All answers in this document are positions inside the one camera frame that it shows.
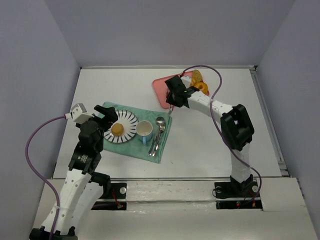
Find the round muffin front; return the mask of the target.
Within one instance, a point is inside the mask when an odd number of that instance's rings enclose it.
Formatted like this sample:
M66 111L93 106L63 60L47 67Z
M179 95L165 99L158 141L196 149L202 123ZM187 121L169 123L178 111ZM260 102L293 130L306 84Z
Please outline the round muffin front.
M124 126L121 123L115 123L111 127L111 133L116 137L121 136L124 133Z

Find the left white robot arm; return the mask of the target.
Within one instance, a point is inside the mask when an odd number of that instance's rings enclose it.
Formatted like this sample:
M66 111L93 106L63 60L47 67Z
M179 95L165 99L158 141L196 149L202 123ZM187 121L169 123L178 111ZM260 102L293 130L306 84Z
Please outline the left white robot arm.
M85 216L104 191L110 190L110 176L95 170L104 149L104 133L118 120L118 115L114 107L96 105L94 110L103 117L89 114L82 103L61 116L73 120L79 128L78 143L60 192L41 178L52 189L55 204L41 226L31 230L31 240L76 240Z

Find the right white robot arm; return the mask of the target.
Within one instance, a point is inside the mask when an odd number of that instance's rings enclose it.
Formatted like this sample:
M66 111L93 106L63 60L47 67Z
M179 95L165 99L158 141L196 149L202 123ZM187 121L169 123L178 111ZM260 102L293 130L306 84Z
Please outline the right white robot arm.
M253 182L249 149L255 132L247 109L242 104L231 106L212 100L194 86L187 88L185 78L178 75L164 82L168 88L168 104L178 108L187 107L213 119L231 154L230 188L237 194L247 190Z

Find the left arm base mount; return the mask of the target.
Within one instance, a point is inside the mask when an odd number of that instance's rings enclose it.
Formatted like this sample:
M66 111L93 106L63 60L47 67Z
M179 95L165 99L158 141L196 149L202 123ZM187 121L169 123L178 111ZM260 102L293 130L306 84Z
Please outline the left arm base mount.
M127 209L127 183L112 182L103 188L102 196L94 203L92 211L125 211Z

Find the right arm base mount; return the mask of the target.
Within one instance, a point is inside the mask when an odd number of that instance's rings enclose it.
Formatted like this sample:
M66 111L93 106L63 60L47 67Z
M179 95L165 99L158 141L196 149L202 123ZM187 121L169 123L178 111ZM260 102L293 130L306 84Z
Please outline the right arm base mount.
M258 183L253 181L247 189L236 193L230 182L215 182L212 195L215 197L217 210L263 209Z

